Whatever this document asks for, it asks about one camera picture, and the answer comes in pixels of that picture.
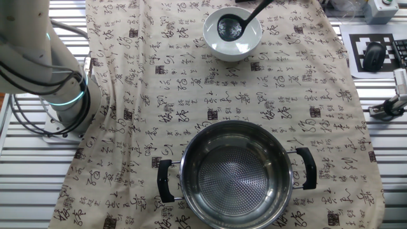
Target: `ladle handle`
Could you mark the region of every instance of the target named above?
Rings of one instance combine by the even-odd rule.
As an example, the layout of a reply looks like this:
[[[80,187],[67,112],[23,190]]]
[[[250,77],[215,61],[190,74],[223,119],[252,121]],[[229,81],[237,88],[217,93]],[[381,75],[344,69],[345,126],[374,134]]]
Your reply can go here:
[[[270,3],[272,3],[274,0],[263,0],[256,9],[250,14],[250,16],[245,20],[245,24],[249,24],[251,20],[254,19],[266,6],[268,6]]]

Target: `white bowl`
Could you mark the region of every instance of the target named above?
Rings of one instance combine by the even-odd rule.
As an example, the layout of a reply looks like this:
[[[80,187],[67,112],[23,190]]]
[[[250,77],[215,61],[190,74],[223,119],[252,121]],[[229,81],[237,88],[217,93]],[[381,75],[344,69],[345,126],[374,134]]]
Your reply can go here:
[[[213,55],[220,60],[234,62],[243,60],[259,44],[261,39],[261,25],[257,18],[254,18],[247,25],[243,35],[236,41],[224,41],[217,33],[217,22],[225,14],[235,14],[244,20],[251,14],[250,11],[239,7],[221,8],[206,19],[203,24],[203,38],[209,46]]]

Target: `stainless steel pot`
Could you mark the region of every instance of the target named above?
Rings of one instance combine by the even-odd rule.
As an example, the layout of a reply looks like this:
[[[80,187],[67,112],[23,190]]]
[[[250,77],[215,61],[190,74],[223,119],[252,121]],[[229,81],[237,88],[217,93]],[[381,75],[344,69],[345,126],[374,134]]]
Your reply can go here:
[[[157,184],[163,203],[174,202],[168,167],[181,163],[179,180],[191,210],[213,228],[263,228],[286,208],[293,190],[288,153],[304,159],[304,190],[315,189],[317,167],[308,148],[286,152],[265,129],[246,121],[222,121],[200,131],[180,162],[160,161]]]

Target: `wire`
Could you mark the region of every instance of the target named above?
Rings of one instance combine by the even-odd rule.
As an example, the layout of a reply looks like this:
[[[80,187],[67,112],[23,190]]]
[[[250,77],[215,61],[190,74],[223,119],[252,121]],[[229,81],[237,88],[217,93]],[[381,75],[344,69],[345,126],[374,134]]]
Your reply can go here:
[[[22,54],[22,56],[23,56],[24,59],[26,59],[26,60],[28,60],[28,61],[31,61],[31,62],[33,62],[34,64],[37,64],[37,65],[39,65],[39,66],[49,67],[49,68],[56,68],[56,69],[65,69],[65,70],[68,70],[68,71],[74,71],[74,70],[72,70],[70,67],[53,66],[53,65],[49,65],[49,64],[43,64],[43,63],[37,62],[37,60],[34,60],[34,59],[32,59],[31,57],[29,57],[29,56],[27,56],[27,55]]]
[[[41,105],[42,105],[42,107],[44,108],[45,113],[47,113],[47,115],[48,115],[51,119],[53,119],[53,120],[56,121],[57,123],[61,123],[61,124],[67,124],[67,123],[69,123],[69,122],[66,122],[66,121],[58,121],[58,118],[54,118],[54,117],[52,116],[52,114],[50,114],[50,112],[48,111],[48,109],[45,107],[44,99],[41,98],[41,97],[39,97],[39,101],[41,102]],[[61,111],[67,111],[67,110],[73,108],[79,101],[80,101],[80,99],[77,99],[71,106],[69,106],[68,108],[66,108],[66,109],[64,109],[64,110],[59,110],[59,112],[61,112]]]
[[[20,85],[16,84],[13,80],[11,80],[9,77],[7,77],[7,75],[5,75],[2,71],[0,71],[0,76],[3,77],[8,83],[13,85],[14,87],[16,87],[20,90],[23,90],[25,92],[28,92],[30,94],[33,94],[33,95],[51,95],[51,94],[58,92],[64,86],[64,85],[60,85],[56,89],[51,90],[49,92],[35,92],[35,91],[29,90],[27,88],[21,87]]]
[[[61,29],[66,29],[68,31],[74,32],[76,34],[82,35],[84,38],[88,39],[88,34],[85,31],[82,31],[81,29],[75,28],[73,26],[63,24],[61,22],[57,22],[56,20],[51,20],[51,24],[55,25],[56,27],[60,27]]]
[[[36,133],[36,134],[41,134],[41,135],[52,136],[52,135],[63,135],[63,134],[69,133],[70,131],[72,131],[72,130],[74,130],[76,127],[78,127],[78,126],[83,122],[83,120],[85,120],[85,118],[86,118],[86,116],[87,116],[87,114],[88,114],[88,112],[89,112],[89,110],[90,110],[90,93],[89,93],[89,91],[87,90],[85,96],[83,97],[83,103],[82,103],[82,108],[81,108],[81,111],[82,111],[82,112],[79,113],[79,114],[77,115],[77,117],[75,117],[75,122],[73,122],[70,126],[66,127],[66,128],[63,129],[63,130],[60,130],[60,131],[58,131],[58,132],[49,132],[49,131],[46,131],[46,130],[44,130],[44,129],[39,128],[37,125],[35,125],[35,124],[33,124],[31,121],[29,121],[29,120],[27,119],[27,117],[25,116],[24,112],[21,110],[20,104],[18,103],[18,100],[16,99],[15,95],[13,95],[13,98],[15,99],[15,104],[16,104],[16,106],[17,106],[17,108],[18,108],[18,111],[19,111],[20,114],[23,116],[23,118],[26,120],[26,122],[27,122],[29,125],[32,125],[32,126],[33,126],[34,128],[36,128],[37,130],[40,130],[40,132],[37,131],[37,130],[33,130],[33,129],[29,128],[29,127],[20,119],[20,117],[18,117],[17,112],[15,111],[15,109],[14,109],[14,107],[13,107],[12,99],[11,99],[11,96],[10,96],[10,98],[9,98],[9,104],[10,104],[11,112],[14,114],[14,116],[15,116],[16,119],[17,119],[17,121],[18,121],[21,125],[23,125],[23,127],[25,127],[27,130],[29,130],[29,131],[31,131],[31,132],[34,132],[34,133]]]
[[[20,73],[12,70],[10,67],[8,67],[5,63],[3,63],[1,61],[0,61],[0,66],[3,67],[9,73],[17,76],[18,78],[20,78],[22,80],[25,80],[25,81],[27,81],[29,83],[32,83],[32,84],[35,84],[35,85],[38,85],[38,86],[44,86],[44,87],[53,87],[53,86],[63,85],[73,77],[73,75],[70,74],[69,76],[67,76],[65,79],[63,79],[61,81],[58,81],[58,82],[55,82],[55,83],[43,83],[43,82],[35,81],[35,80],[30,79],[29,77],[21,75]]]

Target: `paper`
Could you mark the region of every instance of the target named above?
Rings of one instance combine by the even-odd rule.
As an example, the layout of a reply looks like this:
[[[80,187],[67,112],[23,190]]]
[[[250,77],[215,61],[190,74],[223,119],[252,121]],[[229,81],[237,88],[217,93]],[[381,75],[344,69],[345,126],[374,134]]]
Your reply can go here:
[[[349,51],[350,73],[356,78],[393,78],[393,70],[400,68],[391,45],[394,40],[406,39],[405,25],[340,25],[342,40]],[[383,67],[377,73],[362,68],[366,47],[370,42],[386,47]]]
[[[258,3],[239,7],[253,10]],[[180,160],[211,123],[261,125],[286,150],[308,147],[315,190],[293,190],[270,228],[378,228],[383,189],[346,49],[319,3],[274,1],[261,43],[239,63],[216,60],[205,19],[233,1],[87,1],[100,109],[67,171],[50,228],[209,228],[184,200],[158,196],[160,160]],[[290,155],[294,186],[305,182]],[[170,191],[181,197],[179,165]]]

